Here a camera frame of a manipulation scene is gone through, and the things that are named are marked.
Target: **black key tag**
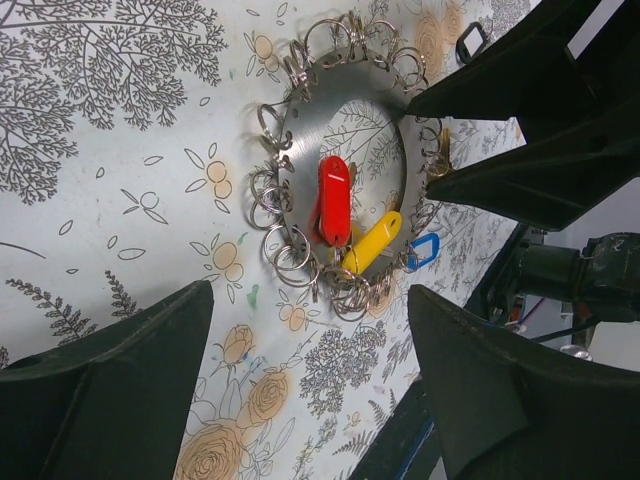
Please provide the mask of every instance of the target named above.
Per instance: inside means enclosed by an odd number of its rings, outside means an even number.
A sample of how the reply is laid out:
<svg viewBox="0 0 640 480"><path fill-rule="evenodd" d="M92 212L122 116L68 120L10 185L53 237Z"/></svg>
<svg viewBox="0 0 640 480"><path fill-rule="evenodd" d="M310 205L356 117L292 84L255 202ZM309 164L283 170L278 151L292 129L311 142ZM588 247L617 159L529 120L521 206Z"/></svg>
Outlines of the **black key tag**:
<svg viewBox="0 0 640 480"><path fill-rule="evenodd" d="M462 63L467 65L476 58L489 43L489 36L482 29L482 25L473 22L462 32L456 42L456 53Z"/></svg>

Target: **circular metal disc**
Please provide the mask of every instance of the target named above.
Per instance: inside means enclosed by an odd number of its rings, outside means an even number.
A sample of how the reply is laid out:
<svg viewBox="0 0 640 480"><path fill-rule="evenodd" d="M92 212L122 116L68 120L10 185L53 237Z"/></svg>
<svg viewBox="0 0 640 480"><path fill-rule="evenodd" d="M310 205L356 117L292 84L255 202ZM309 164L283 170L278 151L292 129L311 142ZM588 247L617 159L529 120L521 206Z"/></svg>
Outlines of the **circular metal disc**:
<svg viewBox="0 0 640 480"><path fill-rule="evenodd" d="M280 184L289 183L293 197L293 209L284 215L287 230L291 233L291 228L296 225L307 237L318 259L324 264L330 263L333 258L331 247L315 231L311 218L318 197L318 164L322 160L321 146L325 130L336 113L352 100L370 100L387 114L397 129L399 145L404 151L401 161L388 166L401 169L401 185L394 184L391 178L395 177L397 180L398 175L381 177L377 180L375 189L364 192L364 195L372 198L363 198L362 203L380 204L385 201L388 192L396 190L398 201L394 210L400 212L403 223L386 254L380 255L367 268L364 276L370 279L389 267L393 260L389 256L390 252L397 254L407 242L415 239L411 230L411 218L419 202L426 174L420 161L423 158L420 154L420 125L415 117L405 114L412 94L404 93L401 83L397 81L400 73L395 68L387 71L377 65L374 59L383 57L371 50L368 60L352 60L333 68L324 68L325 64L332 64L348 54L348 48L335 50L314 63L309 74L314 82L307 87L312 96L310 102L304 101L294 91L283 128L283 132L291 131L293 134L293 145L281 152L281 155L289 157L295 171L280 169L278 176Z"/></svg>

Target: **floral wallpaper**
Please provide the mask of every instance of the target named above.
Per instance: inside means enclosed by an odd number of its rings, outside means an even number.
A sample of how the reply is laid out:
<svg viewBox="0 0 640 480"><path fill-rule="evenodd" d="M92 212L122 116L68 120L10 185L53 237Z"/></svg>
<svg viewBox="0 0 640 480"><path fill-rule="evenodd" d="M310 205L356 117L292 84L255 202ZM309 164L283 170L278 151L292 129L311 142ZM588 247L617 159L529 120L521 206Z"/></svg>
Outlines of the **floral wallpaper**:
<svg viewBox="0 0 640 480"><path fill-rule="evenodd" d="M330 14L391 22L434 83L459 68L454 45L470 22L495 40L536 3L334 0ZM256 105L286 98L286 40L327 11L300 0L0 0L0 368L210 281L212 329L175 479L348 478L419 374L409 286L463 304L514 227L434 203L439 257L394 275L355 324L277 280L246 220L247 175L267 160ZM386 118L354 101L325 132L323 154L358 164L357 215L399 201L358 200L401 158ZM523 141L514 120L443 123L454 167Z"/></svg>

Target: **blue key tag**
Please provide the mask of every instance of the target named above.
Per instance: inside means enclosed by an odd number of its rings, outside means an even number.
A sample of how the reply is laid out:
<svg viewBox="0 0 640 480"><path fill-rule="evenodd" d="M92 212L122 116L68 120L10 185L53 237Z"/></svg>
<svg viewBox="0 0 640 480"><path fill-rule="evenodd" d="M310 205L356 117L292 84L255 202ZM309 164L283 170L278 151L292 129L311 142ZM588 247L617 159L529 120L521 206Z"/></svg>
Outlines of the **blue key tag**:
<svg viewBox="0 0 640 480"><path fill-rule="evenodd" d="M416 238L409 244L409 247L411 248L411 253L407 261L407 268L415 272L435 260L438 256L440 237L435 232L427 233L420 238Z"/></svg>

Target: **cable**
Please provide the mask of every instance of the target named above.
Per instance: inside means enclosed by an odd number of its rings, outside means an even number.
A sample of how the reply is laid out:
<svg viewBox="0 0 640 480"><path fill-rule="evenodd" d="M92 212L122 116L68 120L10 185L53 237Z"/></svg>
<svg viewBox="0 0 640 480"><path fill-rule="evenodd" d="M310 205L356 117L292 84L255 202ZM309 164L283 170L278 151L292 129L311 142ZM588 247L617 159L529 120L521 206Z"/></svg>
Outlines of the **cable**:
<svg viewBox="0 0 640 480"><path fill-rule="evenodd" d="M553 340L555 338L564 337L566 335L573 335L574 333L582 332L583 330L587 330L591 327L595 327L600 323L600 320L594 316L588 318L583 325L577 327L567 328L566 330L560 330L558 332L548 333L546 335L542 335L540 337L532 338L531 341L535 343L544 343L549 340Z"/></svg>

